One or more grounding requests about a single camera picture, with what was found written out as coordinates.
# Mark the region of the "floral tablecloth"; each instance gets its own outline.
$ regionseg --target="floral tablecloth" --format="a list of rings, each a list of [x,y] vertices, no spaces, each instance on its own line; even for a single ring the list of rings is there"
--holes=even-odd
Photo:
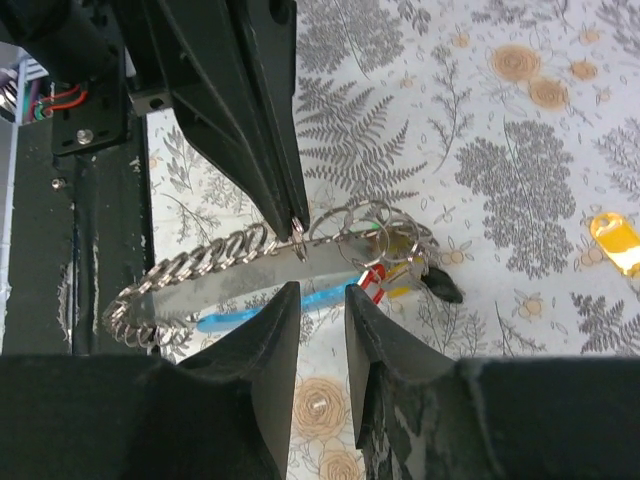
[[[433,229],[465,293],[451,307],[426,295],[403,326],[451,357],[640,353],[640,288],[588,230],[600,212],[640,212],[640,2],[298,6],[313,215],[392,202]],[[171,111],[149,116],[149,147],[158,260],[260,219]],[[300,344],[289,478],[362,478],[342,310],[305,315]]]

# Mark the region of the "screw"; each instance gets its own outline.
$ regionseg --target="screw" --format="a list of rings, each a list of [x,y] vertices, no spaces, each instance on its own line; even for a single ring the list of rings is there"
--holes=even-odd
[[[76,138],[78,139],[78,143],[80,145],[89,145],[91,142],[93,142],[93,132],[88,128],[78,130]]]
[[[62,190],[67,185],[67,182],[64,178],[54,178],[51,180],[51,188],[53,188],[56,192]]]

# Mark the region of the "yellow key tag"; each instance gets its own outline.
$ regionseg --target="yellow key tag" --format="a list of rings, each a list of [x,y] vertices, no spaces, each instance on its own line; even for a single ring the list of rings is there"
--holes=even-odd
[[[624,275],[640,272],[640,235],[617,213],[602,213],[591,222],[591,235]]]
[[[416,258],[414,261],[416,263],[422,263],[421,258]],[[391,285],[393,285],[394,282],[397,282],[400,278],[405,277],[405,275],[408,277],[410,275],[409,274],[410,268],[411,268],[411,264],[409,262],[403,262],[399,265],[396,265],[395,267],[393,267],[391,270],[387,272],[386,279],[391,283]],[[406,295],[411,291],[412,291],[412,288],[406,285],[395,287],[387,291],[387,298],[393,300],[394,298],[402,297],[403,295]]]

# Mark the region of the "red key tag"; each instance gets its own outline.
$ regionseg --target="red key tag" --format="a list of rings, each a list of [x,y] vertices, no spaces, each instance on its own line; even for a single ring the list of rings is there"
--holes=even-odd
[[[386,276],[384,267],[380,264],[374,265],[370,270],[362,274],[358,280],[358,285],[373,300],[376,305],[380,303],[386,293],[380,286]]]

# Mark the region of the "black metal frame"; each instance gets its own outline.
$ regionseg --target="black metal frame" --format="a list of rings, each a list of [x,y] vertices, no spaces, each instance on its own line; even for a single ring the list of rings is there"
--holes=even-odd
[[[144,353],[98,318],[154,263],[145,120],[132,112],[127,131],[123,144],[55,157],[51,120],[19,129],[4,354]]]

